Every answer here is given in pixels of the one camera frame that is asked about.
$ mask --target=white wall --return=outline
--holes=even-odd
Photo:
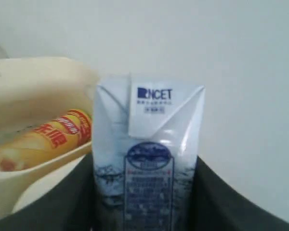
[[[0,0],[0,43],[205,84],[201,157],[289,221],[289,0]]]

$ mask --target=white carton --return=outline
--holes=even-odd
[[[88,89],[97,81],[96,73],[67,58],[0,60],[0,144],[70,108],[90,114]],[[0,218],[12,212],[29,185],[90,150],[89,142],[34,168],[0,172]]]
[[[93,161],[101,231],[184,231],[204,87],[143,75],[101,80]]]

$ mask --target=cream plastic container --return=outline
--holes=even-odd
[[[98,75],[67,58],[0,60],[0,144],[70,108],[92,116]],[[0,219],[35,181],[91,151],[91,142],[39,166],[0,172]]]

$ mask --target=yellow snack package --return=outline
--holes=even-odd
[[[79,109],[0,146],[0,171],[18,171],[40,165],[91,139],[91,119]]]

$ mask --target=milk carton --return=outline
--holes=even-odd
[[[97,85],[94,178],[101,231],[185,231],[205,89],[128,74]]]

